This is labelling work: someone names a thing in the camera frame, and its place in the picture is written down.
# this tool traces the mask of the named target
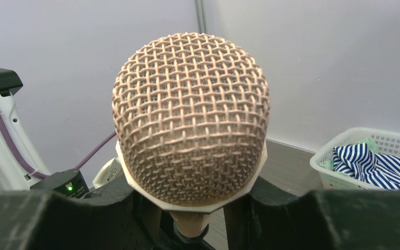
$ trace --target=gray floor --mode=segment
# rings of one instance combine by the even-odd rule
[[[295,195],[322,188],[318,172],[309,164],[313,153],[273,141],[268,141],[266,146],[268,159],[260,174],[263,178]],[[214,213],[205,239],[217,250],[228,249],[223,209]]]

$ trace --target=gray wall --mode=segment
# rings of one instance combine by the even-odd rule
[[[16,71],[20,120],[52,172],[75,166],[113,132],[120,67],[153,39],[196,32],[193,1],[0,1],[0,67]],[[91,183],[111,141],[82,172]]]
[[[400,0],[205,0],[208,32],[270,86],[268,138],[318,150],[351,127],[400,132]]]

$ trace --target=laundry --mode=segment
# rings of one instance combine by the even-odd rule
[[[400,190],[400,157],[379,154],[373,140],[335,147],[333,160],[321,165],[387,190]]]

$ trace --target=microphone grille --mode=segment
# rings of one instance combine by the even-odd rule
[[[222,38],[178,33],[121,68],[114,124],[127,169],[153,197],[205,206],[241,190],[258,167],[269,120],[265,77]]]

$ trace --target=woven mesh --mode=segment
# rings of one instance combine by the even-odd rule
[[[123,65],[113,89],[131,176],[174,205],[229,198],[257,168],[268,95],[259,66],[231,42],[197,33],[150,42]]]

